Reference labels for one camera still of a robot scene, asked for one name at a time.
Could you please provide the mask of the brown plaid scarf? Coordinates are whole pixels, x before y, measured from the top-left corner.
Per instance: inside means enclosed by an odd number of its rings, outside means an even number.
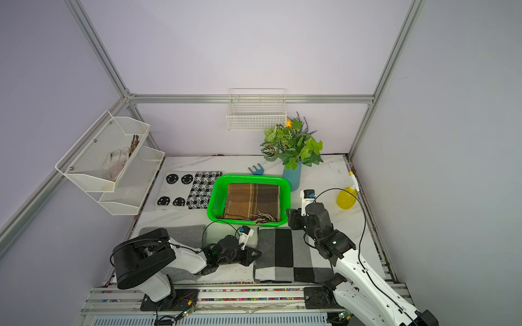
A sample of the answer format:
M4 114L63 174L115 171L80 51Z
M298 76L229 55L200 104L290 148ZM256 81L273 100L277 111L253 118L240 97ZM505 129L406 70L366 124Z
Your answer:
M223 217L255 224L280 222L280 187L258 183L232 183L227 187Z

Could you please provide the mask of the green plastic basket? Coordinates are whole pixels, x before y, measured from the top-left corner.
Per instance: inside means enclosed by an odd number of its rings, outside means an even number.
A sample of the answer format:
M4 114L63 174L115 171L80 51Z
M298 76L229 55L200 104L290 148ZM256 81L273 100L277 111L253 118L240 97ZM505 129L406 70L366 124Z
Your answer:
M225 218L226 204L228 200L228 186L232 184L255 184L278 186L279 194L277 201L278 216L275 221L257 222L256 220L238 220ZM207 208L207 215L212 221L226 221L230 224L259 225L261 227L279 227L284 225L288 218L286 210L290 208L290 184L282 177L254 176L254 175L224 175L219 177L212 190L212 195Z

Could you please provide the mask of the grey scarf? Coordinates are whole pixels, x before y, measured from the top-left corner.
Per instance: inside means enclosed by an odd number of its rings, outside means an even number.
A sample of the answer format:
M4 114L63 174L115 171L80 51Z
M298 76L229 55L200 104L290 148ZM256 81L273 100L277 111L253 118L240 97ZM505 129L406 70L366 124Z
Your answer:
M205 225L188 225L182 227L167 227L169 236L178 241L182 245L193 248L201 248L202 234ZM200 278L199 275L190 273L180 268L166 267L162 269L162 273L169 275L174 283L195 283Z

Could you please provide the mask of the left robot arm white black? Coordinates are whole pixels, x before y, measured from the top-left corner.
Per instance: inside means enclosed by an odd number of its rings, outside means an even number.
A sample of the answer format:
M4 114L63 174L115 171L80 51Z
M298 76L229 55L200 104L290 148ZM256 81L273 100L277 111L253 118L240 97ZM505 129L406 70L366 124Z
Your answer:
M136 289L154 304L176 302L182 298L173 288L172 278L163 272L176 268L196 276L214 273L221 265L248 267L262 252L247 246L254 231L243 226L217 243L193 248L171 238L157 228L117 245L110 255L118 289Z

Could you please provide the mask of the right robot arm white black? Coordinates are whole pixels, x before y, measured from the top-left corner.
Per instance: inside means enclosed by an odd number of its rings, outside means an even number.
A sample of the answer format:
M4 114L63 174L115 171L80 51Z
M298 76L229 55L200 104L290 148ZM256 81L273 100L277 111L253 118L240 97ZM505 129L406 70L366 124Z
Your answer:
M320 202L288 209L288 225L303 230L319 254L328 260L334 277L324 283L336 303L365 325L438 325L428 310L421 312L399 295L369 266L356 244L334 228Z

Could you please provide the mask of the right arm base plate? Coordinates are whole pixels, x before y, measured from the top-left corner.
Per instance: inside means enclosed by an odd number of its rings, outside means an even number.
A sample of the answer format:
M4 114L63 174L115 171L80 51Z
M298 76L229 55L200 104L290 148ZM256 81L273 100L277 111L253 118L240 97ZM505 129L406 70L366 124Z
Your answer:
M306 309L343 309L327 287L306 287L303 289L303 295Z

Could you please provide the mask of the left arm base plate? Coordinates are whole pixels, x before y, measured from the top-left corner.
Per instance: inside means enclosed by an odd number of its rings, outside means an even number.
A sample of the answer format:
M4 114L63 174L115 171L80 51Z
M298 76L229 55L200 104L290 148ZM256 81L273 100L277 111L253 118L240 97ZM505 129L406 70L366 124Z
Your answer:
M187 311L190 307L196 305L199 292L198 289L174 289L173 293L158 302L153 302L149 296L145 295L141 302L140 311Z

